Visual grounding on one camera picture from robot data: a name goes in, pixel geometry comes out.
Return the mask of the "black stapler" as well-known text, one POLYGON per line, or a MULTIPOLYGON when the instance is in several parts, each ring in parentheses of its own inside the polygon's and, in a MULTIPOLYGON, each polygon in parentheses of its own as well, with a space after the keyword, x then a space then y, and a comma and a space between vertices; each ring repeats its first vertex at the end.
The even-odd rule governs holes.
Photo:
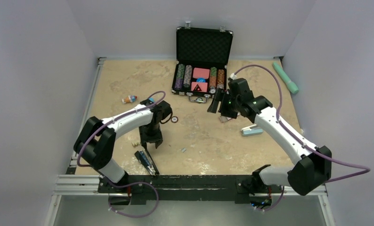
POLYGON ((136 151, 134 153, 138 162, 146 169, 151 176, 158 176, 160 173, 149 152, 147 151, 136 151))

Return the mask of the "light blue stapler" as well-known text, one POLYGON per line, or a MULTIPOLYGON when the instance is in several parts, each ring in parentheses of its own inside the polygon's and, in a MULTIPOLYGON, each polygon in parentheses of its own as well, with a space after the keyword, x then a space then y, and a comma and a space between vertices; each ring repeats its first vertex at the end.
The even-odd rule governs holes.
POLYGON ((263 133, 263 129, 257 126, 256 124, 253 124, 248 127, 244 127, 240 130, 243 137, 250 137, 255 135, 260 135, 263 133))

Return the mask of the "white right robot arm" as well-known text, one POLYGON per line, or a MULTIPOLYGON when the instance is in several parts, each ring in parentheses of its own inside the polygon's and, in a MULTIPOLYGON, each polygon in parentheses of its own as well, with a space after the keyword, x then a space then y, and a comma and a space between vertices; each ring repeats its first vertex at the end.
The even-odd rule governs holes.
POLYGON ((227 90, 217 89, 208 112, 235 119, 241 115, 268 133, 288 155, 293 167, 264 165, 252 173, 250 187, 262 192, 271 185, 289 186, 299 195, 331 178, 331 150, 316 146, 293 129, 264 96, 255 97, 246 79, 229 79, 227 90))

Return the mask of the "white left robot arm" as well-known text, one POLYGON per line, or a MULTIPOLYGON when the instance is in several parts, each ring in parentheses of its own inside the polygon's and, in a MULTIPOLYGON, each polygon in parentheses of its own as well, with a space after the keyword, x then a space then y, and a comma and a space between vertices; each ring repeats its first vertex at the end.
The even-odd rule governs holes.
POLYGON ((159 147, 163 142, 160 125, 172 115, 171 105, 166 101, 157 104, 146 99, 133 109, 112 118, 90 117, 83 126, 73 146, 79 158, 109 180, 109 186, 117 193, 126 190, 128 173, 114 160, 117 139, 138 129, 141 145, 148 143, 159 147))

